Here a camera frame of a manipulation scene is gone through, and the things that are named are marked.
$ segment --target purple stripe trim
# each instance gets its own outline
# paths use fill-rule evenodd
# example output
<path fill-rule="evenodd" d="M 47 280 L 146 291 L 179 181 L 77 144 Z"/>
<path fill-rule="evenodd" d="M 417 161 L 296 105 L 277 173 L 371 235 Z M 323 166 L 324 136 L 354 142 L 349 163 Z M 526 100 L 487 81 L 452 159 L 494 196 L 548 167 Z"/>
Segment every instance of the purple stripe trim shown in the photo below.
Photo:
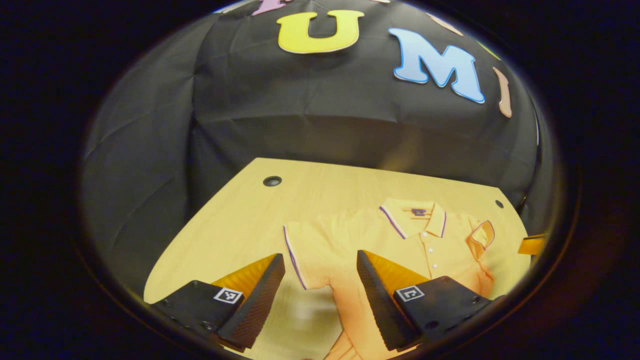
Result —
<path fill-rule="evenodd" d="M 443 238 L 444 237 L 444 227 L 447 226 L 447 212 L 444 211 L 444 223 L 442 224 L 442 234 L 440 234 L 440 237 Z"/>
<path fill-rule="evenodd" d="M 385 208 L 383 208 L 382 206 L 380 206 L 380 209 L 382 210 L 382 212 L 387 216 L 387 219 L 389 219 L 389 222 L 391 223 L 391 225 L 394 226 L 394 229 L 398 232 L 398 234 L 400 234 L 400 237 L 403 239 L 406 239 L 404 237 L 404 235 L 402 235 L 402 233 L 400 232 L 400 229 L 398 229 L 398 226 L 396 226 L 396 224 L 394 223 L 393 220 L 391 220 L 391 217 L 389 216 L 389 214 L 387 214 L 387 212 L 385 211 Z"/>
<path fill-rule="evenodd" d="M 486 247 L 485 247 L 484 245 L 482 245 L 482 244 L 480 243 L 480 241 L 477 241 L 477 240 L 476 240 L 476 238 L 474 237 L 474 235 L 476 235 L 476 231 L 478 231 L 478 230 L 482 227 L 482 225 L 484 225 L 484 223 L 486 223 L 486 222 L 488 222 L 488 223 L 489 223 L 489 226 L 491 227 L 491 231 L 493 231 L 493 236 L 491 237 L 491 240 L 489 240 L 489 241 L 487 242 L 486 246 L 488 247 L 489 245 L 491 245 L 491 243 L 493 242 L 493 238 L 495 237 L 495 229 L 493 228 L 493 224 L 492 224 L 489 220 L 485 220 L 485 221 L 481 222 L 481 223 L 480 223 L 480 225 L 478 225 L 478 227 L 476 227 L 476 229 L 473 231 L 473 233 L 471 233 L 471 238 L 472 238 L 475 242 L 477 242 L 478 244 L 480 244 L 480 246 L 482 246 L 482 248 L 483 248 L 484 250 L 486 250 Z"/>
<path fill-rule="evenodd" d="M 307 290 L 307 287 L 305 286 L 305 283 L 302 281 L 300 273 L 298 272 L 298 264 L 296 264 L 296 258 L 293 257 L 293 252 L 291 252 L 291 248 L 289 247 L 289 239 L 287 238 L 287 227 L 283 225 L 282 230 L 284 231 L 284 243 L 287 245 L 289 257 L 291 257 L 291 262 L 293 263 L 293 269 L 296 271 L 296 275 L 298 276 L 298 280 L 300 280 L 300 284 L 302 284 L 302 287 Z"/>

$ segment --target shirt sleeve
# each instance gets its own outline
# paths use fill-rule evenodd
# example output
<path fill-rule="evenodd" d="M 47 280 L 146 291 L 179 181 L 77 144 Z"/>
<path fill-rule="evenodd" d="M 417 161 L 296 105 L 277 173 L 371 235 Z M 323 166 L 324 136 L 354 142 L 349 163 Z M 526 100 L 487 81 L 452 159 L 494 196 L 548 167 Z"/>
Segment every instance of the shirt sleeve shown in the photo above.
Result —
<path fill-rule="evenodd" d="M 348 218 L 349 213 L 341 213 L 283 226 L 291 262 L 306 290 L 326 286 L 332 273 L 340 271 L 348 253 Z"/>
<path fill-rule="evenodd" d="M 495 239 L 495 231 L 489 220 L 482 221 L 473 217 L 469 217 L 469 229 L 471 233 L 467 238 L 467 244 L 473 257 L 479 261 Z"/>
<path fill-rule="evenodd" d="M 478 294 L 483 297 L 489 297 L 493 290 L 495 279 L 492 271 L 483 261 L 482 256 L 493 243 L 495 231 L 489 220 L 478 220 L 474 217 L 469 217 L 469 229 L 470 234 L 467 238 L 467 244 L 471 254 L 480 266 L 480 271 L 477 273 Z"/>

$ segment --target pink letter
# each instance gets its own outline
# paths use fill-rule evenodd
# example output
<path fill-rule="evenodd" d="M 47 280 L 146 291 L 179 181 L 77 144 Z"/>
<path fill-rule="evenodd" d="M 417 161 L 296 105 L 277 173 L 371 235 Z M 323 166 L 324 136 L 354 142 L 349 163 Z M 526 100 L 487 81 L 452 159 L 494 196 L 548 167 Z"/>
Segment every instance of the pink letter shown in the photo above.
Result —
<path fill-rule="evenodd" d="M 284 7 L 284 4 L 280 4 L 281 0 L 262 0 L 262 4 L 260 4 L 260 7 L 258 8 L 258 10 L 255 10 L 253 12 L 253 14 L 251 15 L 258 15 L 260 13 L 266 13 L 266 12 L 270 12 L 271 10 L 276 10 L 279 9 L 281 7 Z"/>

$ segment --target black fabric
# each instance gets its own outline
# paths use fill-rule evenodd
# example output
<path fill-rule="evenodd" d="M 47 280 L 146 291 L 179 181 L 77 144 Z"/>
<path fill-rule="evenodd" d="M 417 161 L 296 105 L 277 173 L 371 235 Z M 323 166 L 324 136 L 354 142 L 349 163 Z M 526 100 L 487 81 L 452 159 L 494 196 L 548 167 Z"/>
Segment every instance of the black fabric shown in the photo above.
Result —
<path fill-rule="evenodd" d="M 196 21 L 142 57 L 112 89 L 87 134 L 84 217 L 114 275 L 140 295 L 188 219 L 193 69 L 217 16 Z"/>
<path fill-rule="evenodd" d="M 178 231 L 256 157 L 320 161 L 499 187 L 516 206 L 536 162 L 536 120 L 524 85 L 469 34 L 460 37 L 400 2 L 296 0 L 251 16 L 259 2 L 212 14 L 144 56 L 100 108 L 83 158 L 83 206 L 115 275 L 142 294 Z M 358 10 L 357 43 L 324 54 L 278 46 L 285 15 L 313 11 L 309 35 L 335 33 L 332 9 Z M 388 28 L 473 54 L 486 100 L 401 81 Z M 492 67 L 509 78 L 500 113 Z"/>
<path fill-rule="evenodd" d="M 531 182 L 536 124 L 529 94 L 517 77 L 470 36 L 460 37 L 403 3 L 296 1 L 250 14 L 249 4 L 220 17 L 205 37 L 195 73 L 192 148 L 195 211 L 235 172 L 258 156 L 387 168 L 498 186 L 517 205 Z M 310 36 L 335 33 L 327 9 L 365 13 L 360 39 L 330 54 L 291 54 L 278 46 L 276 20 L 317 12 Z M 485 104 L 456 95 L 450 85 L 399 81 L 397 39 L 388 28 L 428 34 L 476 58 Z M 498 108 L 492 67 L 509 78 L 513 117 Z M 401 164 L 394 161 L 403 158 Z"/>
<path fill-rule="evenodd" d="M 550 209 L 554 201 L 559 201 L 553 198 L 552 187 L 560 186 L 559 180 L 563 177 L 560 167 L 563 160 L 559 158 L 555 139 L 551 136 L 549 119 L 543 111 L 536 111 L 536 114 L 540 127 L 540 146 L 535 175 L 520 210 L 520 218 L 530 235 L 542 234 L 550 229 L 554 217 Z M 562 191 L 555 193 L 562 196 Z"/>

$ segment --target shirt placket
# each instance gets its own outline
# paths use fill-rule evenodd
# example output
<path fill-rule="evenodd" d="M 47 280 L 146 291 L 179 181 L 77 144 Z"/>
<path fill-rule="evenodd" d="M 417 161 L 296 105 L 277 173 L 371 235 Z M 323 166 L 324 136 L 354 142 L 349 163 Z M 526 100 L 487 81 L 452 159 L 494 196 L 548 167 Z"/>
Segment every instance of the shirt placket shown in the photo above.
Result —
<path fill-rule="evenodd" d="M 433 235 L 427 233 L 426 231 L 422 231 L 418 234 L 420 238 L 420 244 L 422 245 L 422 251 L 424 252 L 424 258 L 427 261 L 427 269 L 429 270 L 429 278 L 433 279 L 433 271 L 438 268 L 438 265 L 433 262 L 433 240 L 431 239 Z"/>
<path fill-rule="evenodd" d="M 427 266 L 429 268 L 429 275 L 433 279 L 433 277 L 438 274 L 440 271 L 438 269 L 438 262 L 436 261 L 437 256 L 435 255 L 435 242 L 436 236 L 429 234 L 426 231 L 422 231 L 420 233 L 420 240 L 422 242 L 422 249 L 424 251 L 424 257 L 427 260 Z"/>

